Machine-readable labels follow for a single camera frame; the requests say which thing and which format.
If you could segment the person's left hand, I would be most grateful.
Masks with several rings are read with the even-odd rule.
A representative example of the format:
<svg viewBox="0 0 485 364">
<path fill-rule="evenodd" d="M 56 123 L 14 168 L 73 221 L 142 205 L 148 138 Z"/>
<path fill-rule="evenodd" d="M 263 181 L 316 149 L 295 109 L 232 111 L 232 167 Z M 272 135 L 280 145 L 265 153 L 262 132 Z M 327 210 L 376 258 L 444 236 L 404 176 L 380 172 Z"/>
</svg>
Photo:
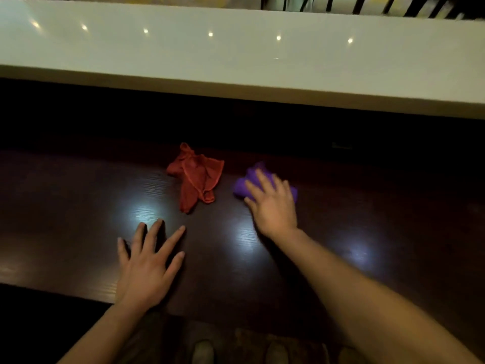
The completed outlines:
<svg viewBox="0 0 485 364">
<path fill-rule="evenodd" d="M 130 260 L 120 266 L 120 277 L 116 287 L 115 303 L 123 300 L 148 306 L 158 305 L 169 292 L 173 281 L 165 281 L 167 261 L 178 241 L 184 236 L 186 227 L 179 227 L 169 236 L 158 251 L 143 253 L 143 241 L 149 227 L 140 222 L 130 245 Z"/>
</svg>

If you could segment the person's left forearm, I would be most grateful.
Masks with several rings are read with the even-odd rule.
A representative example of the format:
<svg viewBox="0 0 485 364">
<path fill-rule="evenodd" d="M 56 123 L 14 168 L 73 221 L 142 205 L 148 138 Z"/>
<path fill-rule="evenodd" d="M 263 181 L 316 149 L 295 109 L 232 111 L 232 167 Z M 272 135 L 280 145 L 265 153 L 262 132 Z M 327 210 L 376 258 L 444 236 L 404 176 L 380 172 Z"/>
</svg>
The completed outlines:
<svg viewBox="0 0 485 364">
<path fill-rule="evenodd" d="M 57 364 L 112 364 L 147 310 L 134 301 L 115 303 Z"/>
</svg>

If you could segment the person's right shoe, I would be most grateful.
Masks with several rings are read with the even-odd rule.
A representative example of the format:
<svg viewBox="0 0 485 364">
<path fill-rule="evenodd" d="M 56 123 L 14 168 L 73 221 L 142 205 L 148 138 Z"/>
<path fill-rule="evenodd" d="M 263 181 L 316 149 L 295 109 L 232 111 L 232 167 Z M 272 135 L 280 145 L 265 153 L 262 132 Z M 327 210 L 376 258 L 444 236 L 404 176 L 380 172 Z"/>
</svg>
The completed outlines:
<svg viewBox="0 0 485 364">
<path fill-rule="evenodd" d="M 289 364 L 286 346 L 281 342 L 272 341 L 266 350 L 264 364 Z"/>
</svg>

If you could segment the person's shoe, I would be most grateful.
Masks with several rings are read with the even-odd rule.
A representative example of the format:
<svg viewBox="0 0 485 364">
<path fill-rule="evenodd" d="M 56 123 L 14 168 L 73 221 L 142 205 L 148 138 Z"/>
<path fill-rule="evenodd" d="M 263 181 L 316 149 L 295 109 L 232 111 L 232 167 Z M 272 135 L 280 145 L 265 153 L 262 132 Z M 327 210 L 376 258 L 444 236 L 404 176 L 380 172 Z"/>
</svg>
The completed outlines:
<svg viewBox="0 0 485 364">
<path fill-rule="evenodd" d="M 264 364 L 289 364 L 286 346 L 281 342 L 272 341 L 266 350 Z"/>
<path fill-rule="evenodd" d="M 191 355 L 191 364 L 215 364 L 215 349 L 210 340 L 195 343 Z"/>
</svg>

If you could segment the person's right forearm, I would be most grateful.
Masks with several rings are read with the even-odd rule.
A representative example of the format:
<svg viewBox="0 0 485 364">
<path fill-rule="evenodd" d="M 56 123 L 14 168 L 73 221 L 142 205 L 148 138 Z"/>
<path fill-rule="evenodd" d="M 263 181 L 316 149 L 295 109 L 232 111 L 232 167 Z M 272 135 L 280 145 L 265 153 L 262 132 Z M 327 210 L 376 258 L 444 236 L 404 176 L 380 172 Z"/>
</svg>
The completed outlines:
<svg viewBox="0 0 485 364">
<path fill-rule="evenodd" d="M 265 232 L 329 315 L 374 364 L 485 364 L 418 306 L 370 279 L 298 228 Z"/>
</svg>

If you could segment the red cleaning cloth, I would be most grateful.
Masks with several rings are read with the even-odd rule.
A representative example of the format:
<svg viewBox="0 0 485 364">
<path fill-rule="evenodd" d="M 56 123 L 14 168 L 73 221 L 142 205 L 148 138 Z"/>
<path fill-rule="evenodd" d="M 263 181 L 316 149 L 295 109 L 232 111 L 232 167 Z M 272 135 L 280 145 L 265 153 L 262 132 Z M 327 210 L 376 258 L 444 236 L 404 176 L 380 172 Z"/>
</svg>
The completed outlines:
<svg viewBox="0 0 485 364">
<path fill-rule="evenodd" d="M 181 212 L 191 213 L 198 201 L 205 204 L 215 201 L 214 189 L 222 176 L 224 164 L 224 160 L 196 154 L 187 143 L 180 145 L 179 155 L 166 171 L 169 176 L 181 180 Z"/>
</svg>

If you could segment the white counter ledge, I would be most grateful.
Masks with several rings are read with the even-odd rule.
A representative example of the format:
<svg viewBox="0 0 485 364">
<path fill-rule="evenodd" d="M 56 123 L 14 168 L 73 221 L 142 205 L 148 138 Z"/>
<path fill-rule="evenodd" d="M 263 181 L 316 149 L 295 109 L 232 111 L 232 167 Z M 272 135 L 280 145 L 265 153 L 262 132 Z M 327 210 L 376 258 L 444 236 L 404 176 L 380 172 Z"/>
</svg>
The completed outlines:
<svg viewBox="0 0 485 364">
<path fill-rule="evenodd" d="M 0 78 L 485 120 L 485 22 L 0 0 Z"/>
</svg>

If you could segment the dark chair frames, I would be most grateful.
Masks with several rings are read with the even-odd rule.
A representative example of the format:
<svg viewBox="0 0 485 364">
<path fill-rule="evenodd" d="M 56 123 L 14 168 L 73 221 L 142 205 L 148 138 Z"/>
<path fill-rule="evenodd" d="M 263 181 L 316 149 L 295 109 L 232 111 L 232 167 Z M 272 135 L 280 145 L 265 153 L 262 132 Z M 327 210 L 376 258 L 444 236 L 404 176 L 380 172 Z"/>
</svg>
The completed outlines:
<svg viewBox="0 0 485 364">
<path fill-rule="evenodd" d="M 261 10 L 485 21 L 485 0 L 259 0 Z"/>
</svg>

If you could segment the purple cleaning cloth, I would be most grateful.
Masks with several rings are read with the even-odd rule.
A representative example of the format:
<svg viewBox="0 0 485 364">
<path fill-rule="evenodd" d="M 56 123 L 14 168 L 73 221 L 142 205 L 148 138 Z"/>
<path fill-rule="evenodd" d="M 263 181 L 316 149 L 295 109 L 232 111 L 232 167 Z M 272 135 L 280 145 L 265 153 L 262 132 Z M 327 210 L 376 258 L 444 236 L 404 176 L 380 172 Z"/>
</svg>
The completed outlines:
<svg viewBox="0 0 485 364">
<path fill-rule="evenodd" d="M 251 201 L 256 201 L 251 191 L 247 188 L 246 182 L 247 181 L 251 182 L 255 187 L 263 191 L 263 187 L 256 174 L 257 169 L 259 169 L 265 175 L 265 177 L 268 178 L 273 188 L 275 188 L 273 172 L 271 172 L 265 166 L 264 162 L 258 162 L 254 164 L 252 167 L 247 168 L 245 176 L 240 177 L 236 180 L 233 187 L 234 196 L 240 199 L 249 198 Z"/>
</svg>

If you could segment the person's right hand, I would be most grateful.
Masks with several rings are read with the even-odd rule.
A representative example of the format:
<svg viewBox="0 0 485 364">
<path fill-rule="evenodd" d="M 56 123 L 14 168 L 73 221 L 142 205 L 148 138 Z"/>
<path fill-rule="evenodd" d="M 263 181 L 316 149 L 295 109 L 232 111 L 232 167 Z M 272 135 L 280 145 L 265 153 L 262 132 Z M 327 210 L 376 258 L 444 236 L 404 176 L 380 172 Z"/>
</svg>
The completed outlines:
<svg viewBox="0 0 485 364">
<path fill-rule="evenodd" d="M 246 186 L 259 205 L 258 216 L 253 216 L 258 231 L 275 244 L 297 231 L 295 202 L 288 196 L 283 180 L 273 174 L 276 195 L 255 196 L 255 186 L 247 181 Z"/>
</svg>

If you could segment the person's left shoe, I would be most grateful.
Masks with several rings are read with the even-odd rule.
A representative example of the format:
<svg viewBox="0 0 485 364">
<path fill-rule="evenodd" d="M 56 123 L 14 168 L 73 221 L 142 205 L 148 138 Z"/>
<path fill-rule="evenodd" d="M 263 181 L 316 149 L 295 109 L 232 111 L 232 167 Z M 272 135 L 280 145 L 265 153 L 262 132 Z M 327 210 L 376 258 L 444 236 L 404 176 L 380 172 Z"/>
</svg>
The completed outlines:
<svg viewBox="0 0 485 364">
<path fill-rule="evenodd" d="M 210 340 L 195 343 L 191 355 L 191 364 L 215 364 L 215 349 Z"/>
</svg>

